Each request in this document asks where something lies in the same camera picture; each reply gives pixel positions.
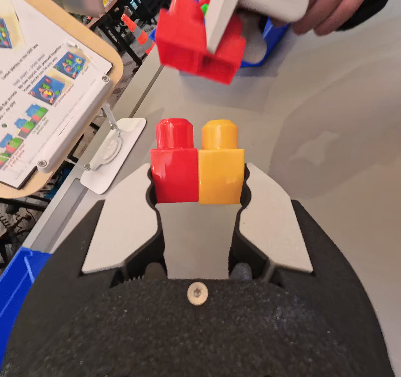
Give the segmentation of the orange traffic cone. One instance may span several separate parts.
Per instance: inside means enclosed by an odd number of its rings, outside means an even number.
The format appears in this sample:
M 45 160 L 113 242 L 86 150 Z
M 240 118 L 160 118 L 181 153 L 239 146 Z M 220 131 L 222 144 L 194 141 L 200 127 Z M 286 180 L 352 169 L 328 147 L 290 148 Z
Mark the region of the orange traffic cone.
M 135 30 L 132 32 L 135 39 L 138 41 L 138 43 L 142 46 L 143 50 L 147 55 L 150 54 L 152 51 L 153 47 L 155 46 L 155 43 L 152 39 L 150 39 L 147 35 L 147 33 L 142 30 L 139 26 L 136 25 Z
M 122 22 L 126 25 L 126 27 L 130 30 L 131 33 L 133 33 L 134 35 L 136 35 L 136 29 L 137 29 L 137 24 L 130 19 L 130 17 L 128 15 L 126 15 L 125 13 L 123 13 L 122 17 L 121 17 Z

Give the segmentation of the wooden board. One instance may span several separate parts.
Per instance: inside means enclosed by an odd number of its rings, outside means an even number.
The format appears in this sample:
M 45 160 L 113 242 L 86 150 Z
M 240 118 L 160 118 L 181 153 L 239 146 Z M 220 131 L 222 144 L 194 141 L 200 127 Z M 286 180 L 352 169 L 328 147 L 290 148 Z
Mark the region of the wooden board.
M 117 51 L 115 51 L 109 44 L 107 44 L 100 37 L 95 35 L 91 30 L 86 28 L 78 20 L 74 19 L 63 8 L 57 5 L 53 0 L 24 0 L 31 5 L 37 12 L 42 13 L 50 21 L 55 23 L 63 31 L 72 36 L 73 40 L 77 41 L 79 45 L 92 50 L 99 57 L 111 64 L 111 69 L 108 71 L 109 77 L 108 89 L 103 97 L 98 99 L 89 108 L 87 114 L 83 115 L 83 119 L 78 121 L 72 131 L 64 134 L 66 142 L 62 143 L 61 148 L 56 153 L 55 160 L 47 165 L 46 172 L 41 173 L 35 171 L 30 179 L 22 189 L 15 189 L 13 187 L 1 184 L 0 197 L 1 199 L 17 199 L 25 196 L 32 195 L 44 187 L 50 178 L 54 175 L 57 169 L 61 166 L 62 162 L 67 159 L 67 155 L 73 149 L 73 146 L 78 142 L 90 121 L 94 118 L 96 113 L 101 108 L 102 104 L 109 98 L 111 92 L 116 84 L 122 77 L 123 63 Z

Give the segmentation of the blue plastic bin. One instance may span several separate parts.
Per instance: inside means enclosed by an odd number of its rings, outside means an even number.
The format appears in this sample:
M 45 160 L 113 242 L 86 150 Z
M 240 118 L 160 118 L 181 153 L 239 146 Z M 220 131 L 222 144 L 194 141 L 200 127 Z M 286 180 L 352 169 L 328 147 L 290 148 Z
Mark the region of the blue plastic bin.
M 269 56 L 273 48 L 277 45 L 281 37 L 283 36 L 284 31 L 287 29 L 288 24 L 275 24 L 271 17 L 268 17 L 264 14 L 256 13 L 246 8 L 240 6 L 240 0 L 235 8 L 233 14 L 239 16 L 243 24 L 242 35 L 244 36 L 244 19 L 258 19 L 259 20 L 259 29 L 262 32 L 263 39 L 267 43 L 267 53 L 264 58 L 257 64 L 250 64 L 244 62 L 244 55 L 242 58 L 241 66 L 245 63 L 247 67 L 256 67 L 265 62 L 265 59 Z
M 0 362 L 3 362 L 9 336 L 38 274 L 47 263 L 50 253 L 18 249 L 0 278 Z

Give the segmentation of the person's right hand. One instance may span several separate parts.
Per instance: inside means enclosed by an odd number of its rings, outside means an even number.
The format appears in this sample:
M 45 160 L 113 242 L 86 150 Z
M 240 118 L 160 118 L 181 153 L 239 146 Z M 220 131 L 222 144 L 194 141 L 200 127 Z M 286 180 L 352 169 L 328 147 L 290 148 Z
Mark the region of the person's right hand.
M 313 31 L 318 36 L 336 31 L 349 20 L 364 0 L 309 0 L 305 15 L 292 23 L 296 35 Z

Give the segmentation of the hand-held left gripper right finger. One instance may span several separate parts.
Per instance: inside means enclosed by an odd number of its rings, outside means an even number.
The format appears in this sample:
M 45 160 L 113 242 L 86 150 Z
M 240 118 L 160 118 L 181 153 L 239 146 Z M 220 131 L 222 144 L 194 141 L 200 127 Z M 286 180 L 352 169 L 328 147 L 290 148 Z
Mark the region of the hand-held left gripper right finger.
M 276 269 L 313 273 L 301 228 L 287 192 L 252 163 L 245 165 L 239 209 L 229 251 L 229 275 L 247 264 L 252 279 Z

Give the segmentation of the grey desk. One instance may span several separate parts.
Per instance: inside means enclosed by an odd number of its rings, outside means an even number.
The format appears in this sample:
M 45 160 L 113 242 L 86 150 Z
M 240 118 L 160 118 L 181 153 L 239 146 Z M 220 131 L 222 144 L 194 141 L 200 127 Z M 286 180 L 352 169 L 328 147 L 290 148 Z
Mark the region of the grey desk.
M 358 273 L 384 330 L 400 325 L 400 17 L 316 37 L 289 32 L 221 86 L 145 60 L 114 107 L 147 126 L 116 178 L 149 160 L 160 119 L 230 119 L 245 159 L 299 200 Z

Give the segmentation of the red two-stud block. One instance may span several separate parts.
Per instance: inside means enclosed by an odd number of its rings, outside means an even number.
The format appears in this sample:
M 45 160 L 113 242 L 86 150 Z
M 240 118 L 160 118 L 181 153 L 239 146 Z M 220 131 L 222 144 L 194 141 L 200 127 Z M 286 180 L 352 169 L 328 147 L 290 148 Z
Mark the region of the red two-stud block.
M 233 14 L 215 54 L 207 51 L 204 16 L 198 0 L 172 0 L 161 9 L 155 32 L 160 63 L 225 85 L 240 69 L 246 40 L 243 24 Z

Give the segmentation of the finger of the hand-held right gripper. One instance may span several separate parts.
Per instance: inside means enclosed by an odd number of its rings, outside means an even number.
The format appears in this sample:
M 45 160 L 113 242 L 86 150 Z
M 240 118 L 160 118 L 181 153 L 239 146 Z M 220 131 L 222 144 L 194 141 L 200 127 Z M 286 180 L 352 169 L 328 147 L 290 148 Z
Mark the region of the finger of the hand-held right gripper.
M 210 0 L 204 18 L 207 51 L 216 53 L 239 0 Z
M 246 40 L 244 62 L 259 63 L 267 53 L 267 43 L 259 29 L 258 19 L 244 19 L 244 37 Z

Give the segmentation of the yellow one-stud block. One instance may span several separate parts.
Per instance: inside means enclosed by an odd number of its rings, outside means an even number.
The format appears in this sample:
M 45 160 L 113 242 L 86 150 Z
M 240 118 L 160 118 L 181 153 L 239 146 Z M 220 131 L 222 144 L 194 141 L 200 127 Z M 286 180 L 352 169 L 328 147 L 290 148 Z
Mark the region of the yellow one-stud block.
M 245 175 L 245 151 L 238 147 L 238 126 L 210 120 L 202 128 L 198 151 L 200 204 L 239 204 Z

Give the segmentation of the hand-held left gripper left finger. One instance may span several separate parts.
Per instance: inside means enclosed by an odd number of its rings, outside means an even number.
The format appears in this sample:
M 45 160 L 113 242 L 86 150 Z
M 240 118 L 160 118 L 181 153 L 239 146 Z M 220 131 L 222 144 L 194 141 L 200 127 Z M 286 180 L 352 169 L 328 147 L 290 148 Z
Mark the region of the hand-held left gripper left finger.
M 165 242 L 151 165 L 108 193 L 82 265 L 85 275 L 120 271 L 125 279 L 166 279 Z

